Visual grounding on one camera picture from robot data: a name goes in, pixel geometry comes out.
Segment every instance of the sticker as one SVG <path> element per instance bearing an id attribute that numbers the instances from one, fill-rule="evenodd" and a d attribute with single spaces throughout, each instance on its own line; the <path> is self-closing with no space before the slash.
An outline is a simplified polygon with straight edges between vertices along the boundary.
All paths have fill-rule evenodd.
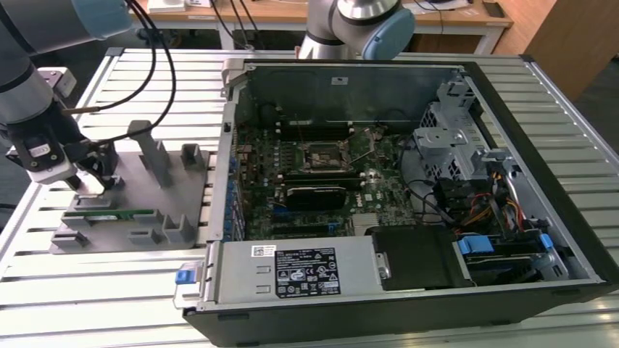
<path id="1" fill-rule="evenodd" d="M 348 78 L 331 78 L 332 86 L 346 86 L 348 84 Z"/>
<path id="2" fill-rule="evenodd" d="M 189 20 L 215 20 L 213 16 L 187 16 Z"/>
<path id="3" fill-rule="evenodd" d="M 335 248 L 280 250 L 275 269 L 280 299 L 340 294 Z"/>
<path id="4" fill-rule="evenodd" d="M 276 249 L 276 245 L 252 245 L 251 257 L 272 257 Z"/>
<path id="5" fill-rule="evenodd" d="M 464 15 L 464 17 L 475 17 L 479 15 L 479 12 L 475 9 L 463 9 L 460 10 L 460 13 Z"/>
<path id="6" fill-rule="evenodd" d="M 93 215 L 93 216 L 87 216 L 88 221 L 111 221 L 111 220 L 117 220 L 117 216 L 115 215 Z"/>

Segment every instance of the robotic arm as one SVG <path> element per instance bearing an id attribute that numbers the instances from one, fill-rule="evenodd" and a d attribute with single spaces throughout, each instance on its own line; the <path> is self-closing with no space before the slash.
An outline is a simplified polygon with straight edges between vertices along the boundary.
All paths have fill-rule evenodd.
<path id="1" fill-rule="evenodd" d="M 299 58 L 394 59 L 415 30 L 400 0 L 311 0 Z"/>
<path id="2" fill-rule="evenodd" d="M 79 186 L 73 162 L 92 170 L 93 160 L 81 154 L 71 159 L 65 146 L 87 139 L 29 57 L 105 40 L 131 25 L 124 0 L 0 0 L 0 131 L 37 183 Z"/>
<path id="3" fill-rule="evenodd" d="M 65 181 L 80 191 L 77 169 L 105 189 L 117 155 L 111 142 L 92 146 L 29 57 L 127 31 L 127 0 L 0 0 L 0 133 L 12 158 L 43 184 Z M 392 59 L 414 34 L 414 16 L 399 0 L 311 0 L 303 59 Z"/>

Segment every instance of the table leg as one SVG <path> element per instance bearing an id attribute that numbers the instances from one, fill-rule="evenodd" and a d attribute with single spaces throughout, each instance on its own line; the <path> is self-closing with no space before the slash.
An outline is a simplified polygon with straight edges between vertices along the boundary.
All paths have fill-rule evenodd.
<path id="1" fill-rule="evenodd" d="M 233 23 L 225 23 L 225 28 L 228 28 L 231 33 L 233 33 Z M 228 51 L 233 50 L 233 39 L 228 35 L 220 23 L 216 25 L 216 31 L 220 34 L 221 49 Z"/>
<path id="2" fill-rule="evenodd" d="M 475 54 L 492 54 L 499 38 L 502 38 L 504 27 L 487 27 L 486 35 L 476 45 Z"/>

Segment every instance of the warning label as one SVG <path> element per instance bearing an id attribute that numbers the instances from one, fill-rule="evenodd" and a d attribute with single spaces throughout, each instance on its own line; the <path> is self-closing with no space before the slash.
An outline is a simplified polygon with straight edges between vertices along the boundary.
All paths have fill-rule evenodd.
<path id="1" fill-rule="evenodd" d="M 275 269 L 280 299 L 340 294 L 335 248 L 279 250 Z"/>

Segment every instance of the aluminum extrusion table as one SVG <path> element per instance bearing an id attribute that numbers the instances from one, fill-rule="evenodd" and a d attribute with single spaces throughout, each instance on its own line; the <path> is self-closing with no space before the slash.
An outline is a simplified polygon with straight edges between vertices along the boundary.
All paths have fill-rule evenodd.
<path id="1" fill-rule="evenodd" d="M 179 93 L 153 137 L 177 149 L 197 142 L 216 151 L 223 98 L 220 67 L 227 58 L 292 58 L 292 52 L 173 51 Z M 80 105 L 128 95 L 149 69 L 148 50 L 107 56 Z M 539 67 L 518 57 L 406 54 L 406 60 L 475 60 L 540 150 L 615 260 L 619 260 L 619 160 Z M 155 120 L 169 95 L 169 67 L 159 53 L 153 82 L 133 101 L 81 115 L 84 134 L 107 138 L 133 119 Z M 498 144 L 503 140 L 490 126 Z M 119 151 L 136 149 L 131 141 Z M 209 158 L 213 181 L 215 155 Z M 205 189 L 201 221 L 209 220 Z M 0 347 L 211 347 L 172 305 L 175 271 L 200 260 L 203 249 L 109 254 L 48 254 L 72 192 L 61 184 L 32 184 L 0 235 Z M 200 241 L 205 229 L 201 227 Z M 619 293 L 552 309 L 519 324 L 459 328 L 288 344 L 285 347 L 619 347 Z"/>

